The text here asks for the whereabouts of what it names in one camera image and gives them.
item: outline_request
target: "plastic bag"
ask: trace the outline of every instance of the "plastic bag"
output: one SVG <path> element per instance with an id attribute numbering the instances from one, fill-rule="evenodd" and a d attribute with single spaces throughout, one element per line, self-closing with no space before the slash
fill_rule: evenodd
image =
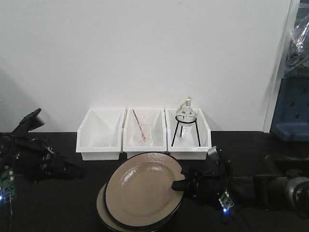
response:
<path id="1" fill-rule="evenodd" d="M 309 67 L 309 4 L 300 6 L 292 38 L 289 56 L 286 61 L 286 73 L 296 68 Z"/>

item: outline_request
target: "stacked plates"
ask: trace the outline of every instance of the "stacked plates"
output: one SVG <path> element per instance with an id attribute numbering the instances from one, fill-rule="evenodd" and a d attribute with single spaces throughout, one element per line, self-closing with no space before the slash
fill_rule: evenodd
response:
<path id="1" fill-rule="evenodd" d="M 114 231 L 147 232 L 161 228 L 174 214 L 183 192 L 174 191 L 182 180 L 180 164 L 163 153 L 143 153 L 128 159 L 103 186 L 97 209 Z"/>

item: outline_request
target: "black table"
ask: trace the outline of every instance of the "black table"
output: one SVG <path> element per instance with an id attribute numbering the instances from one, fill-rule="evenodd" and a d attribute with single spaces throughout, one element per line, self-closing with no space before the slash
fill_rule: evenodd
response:
<path id="1" fill-rule="evenodd" d="M 266 155 L 309 154 L 309 143 L 285 143 L 262 132 L 213 131 L 212 144 L 219 146 L 229 157 L 235 175 L 270 174 L 263 158 Z M 75 153 L 76 133 L 31 133 L 32 137 L 47 140 L 54 151 L 67 161 L 86 169 L 82 180 L 44 180 L 37 184 L 17 176 L 18 197 L 13 202 L 14 232 L 103 232 L 109 231 L 100 221 L 96 210 L 99 190 L 125 160 L 82 161 Z M 184 161 L 182 165 L 207 168 L 207 161 Z M 0 209 L 0 231 L 7 223 L 4 207 Z M 241 215 L 227 225 L 220 223 L 220 212 L 199 206 L 184 199 L 174 217 L 161 232 L 308 232 L 309 220 L 293 212 L 274 212 L 244 208 Z"/>

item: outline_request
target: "circuit board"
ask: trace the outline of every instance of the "circuit board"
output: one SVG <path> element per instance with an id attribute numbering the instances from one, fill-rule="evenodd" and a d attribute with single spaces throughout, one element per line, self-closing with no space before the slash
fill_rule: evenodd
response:
<path id="1" fill-rule="evenodd" d="M 234 206 L 234 202 L 228 194 L 227 190 L 219 198 L 219 203 L 221 204 L 224 212 L 227 212 L 231 207 Z"/>
<path id="2" fill-rule="evenodd" d="M 0 174 L 0 205 L 16 198 L 13 169 L 6 169 Z"/>

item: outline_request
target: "white storage tray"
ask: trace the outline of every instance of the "white storage tray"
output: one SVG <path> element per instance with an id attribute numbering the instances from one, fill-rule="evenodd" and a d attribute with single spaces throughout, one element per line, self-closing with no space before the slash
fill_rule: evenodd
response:
<path id="1" fill-rule="evenodd" d="M 180 137 L 181 126 L 179 124 L 174 145 L 171 146 L 175 133 L 177 121 L 175 119 L 177 109 L 165 109 L 168 152 L 179 160 L 204 160 L 207 151 L 211 148 L 211 130 L 206 122 L 201 109 L 193 109 L 197 113 L 197 127 L 201 146 L 198 146 L 197 131 L 195 123 L 190 127 L 183 127 Z"/>
<path id="2" fill-rule="evenodd" d="M 89 109 L 77 130 L 76 152 L 83 160 L 117 160 L 125 109 Z"/>
<path id="3" fill-rule="evenodd" d="M 134 109 L 134 112 L 139 124 L 132 109 L 128 109 L 126 114 L 123 151 L 127 152 L 127 157 L 130 158 L 143 152 L 166 152 L 167 142 L 164 110 Z"/>

